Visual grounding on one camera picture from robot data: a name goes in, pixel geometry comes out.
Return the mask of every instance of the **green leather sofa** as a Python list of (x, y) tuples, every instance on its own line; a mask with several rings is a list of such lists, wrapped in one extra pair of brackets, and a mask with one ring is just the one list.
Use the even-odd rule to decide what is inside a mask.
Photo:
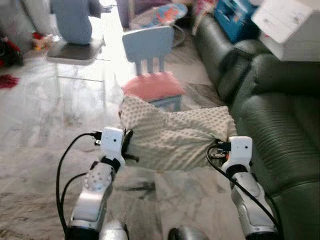
[(213, 17), (194, 37), (285, 240), (320, 239), (320, 63), (280, 62), (257, 40), (232, 45)]

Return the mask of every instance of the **dotted cushion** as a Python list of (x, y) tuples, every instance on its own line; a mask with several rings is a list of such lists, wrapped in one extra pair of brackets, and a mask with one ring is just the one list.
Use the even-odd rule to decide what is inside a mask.
[(122, 89), (124, 95), (137, 96), (147, 102), (185, 94), (185, 90), (172, 72), (156, 72), (136, 76)]
[(140, 157), (134, 166), (158, 171), (206, 166), (208, 146), (215, 139), (226, 141), (237, 134), (226, 106), (164, 112), (137, 97), (125, 96), (120, 120), (125, 129), (133, 130), (127, 153)]

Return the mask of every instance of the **marble floor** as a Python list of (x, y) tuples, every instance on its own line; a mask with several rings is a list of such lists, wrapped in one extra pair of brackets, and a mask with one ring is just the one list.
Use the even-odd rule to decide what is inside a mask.
[[(23, 67), (0, 70), (20, 78), (16, 87), (0, 89), (0, 240), (63, 239), (55, 203), (59, 158), (78, 134), (119, 124), (120, 86), (133, 66), (125, 61), (117, 11), (102, 20), (110, 37), (90, 66), (59, 64), (56, 78), (44, 53), (30, 52)], [(183, 79), (184, 110), (222, 104), (191, 41), (166, 63)], [(183, 74), (189, 66), (194, 75)], [(80, 139), (63, 164), (62, 185), (86, 172), (99, 153), (90, 137)], [(70, 186), (66, 217), (80, 189), (80, 179)], [(200, 228), (211, 240), (244, 239), (229, 184), (208, 167), (188, 172), (126, 167), (108, 200), (106, 221), (114, 218), (127, 223), (131, 240), (165, 240), (170, 228), (182, 224)]]

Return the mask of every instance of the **black cable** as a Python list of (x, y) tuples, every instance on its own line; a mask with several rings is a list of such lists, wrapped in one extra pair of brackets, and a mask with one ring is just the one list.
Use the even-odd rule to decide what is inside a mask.
[(59, 161), (59, 165), (58, 165), (58, 168), (57, 168), (57, 171), (56, 171), (56, 182), (55, 182), (55, 201), (56, 201), (56, 207), (58, 209), (58, 215), (59, 215), (59, 218), (60, 218), (60, 222), (61, 222), (61, 225), (63, 227), (63, 231), (64, 231), (64, 234), (66, 235), (67, 234), (67, 230), (68, 230), (68, 226), (67, 226), (67, 223), (65, 221), (65, 218), (64, 218), (64, 211), (63, 211), (63, 207), (61, 206), (61, 201), (60, 201), (60, 173), (61, 173), (61, 166), (62, 166), (62, 163), (67, 155), (67, 153), (69, 152), (70, 148), (75, 144), (75, 142), (83, 137), (83, 136), (93, 136), (94, 137), (94, 133), (83, 133), (79, 136), (77, 136), (71, 143), (70, 145), (68, 146), (68, 148), (65, 150), (65, 152), (63, 153), (60, 161)]
[(208, 147), (208, 149), (206, 150), (206, 159), (208, 160), (208, 162), (210, 163), (210, 165), (217, 170), (219, 173), (221, 173), (223, 176), (225, 176), (231, 183), (233, 183), (234, 185), (236, 185), (238, 188), (240, 188), (252, 201), (254, 201), (264, 212), (265, 214), (267, 214), (267, 216), (271, 219), (271, 221), (273, 222), (273, 224), (275, 225), (275, 227), (278, 229), (278, 231), (281, 229), (277, 220), (274, 218), (274, 216), (272, 216), (272, 214), (265, 208), (265, 206), (263, 206), (250, 192), (248, 192), (241, 184), (239, 184), (236, 180), (234, 180), (232, 177), (228, 176), (224, 171), (222, 171), (219, 167), (217, 167), (212, 161), (211, 158), (209, 156), (210, 150), (213, 148), (216, 148), (217, 145), (212, 145), (210, 147)]
[(80, 178), (80, 177), (82, 177), (82, 176), (84, 176), (84, 175), (86, 175), (86, 174), (87, 174), (86, 172), (83, 172), (83, 173), (81, 173), (81, 174), (78, 174), (78, 175), (72, 177), (72, 178), (66, 183), (66, 185), (64, 186), (64, 189), (63, 189), (63, 192), (62, 192), (62, 195), (61, 195), (61, 201), (60, 201), (61, 208), (62, 208), (62, 216), (63, 216), (64, 221), (66, 221), (66, 219), (65, 219), (64, 203), (65, 203), (65, 196), (66, 196), (68, 187), (69, 187), (69, 185), (73, 182), (73, 180), (75, 180), (75, 179), (77, 179), (77, 178)]

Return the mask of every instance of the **pink cushion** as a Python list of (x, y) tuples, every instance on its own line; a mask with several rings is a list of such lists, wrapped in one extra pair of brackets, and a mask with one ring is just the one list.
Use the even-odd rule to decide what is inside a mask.
[(172, 72), (156, 72), (136, 76), (122, 89), (124, 95), (134, 95), (147, 102), (186, 93)]

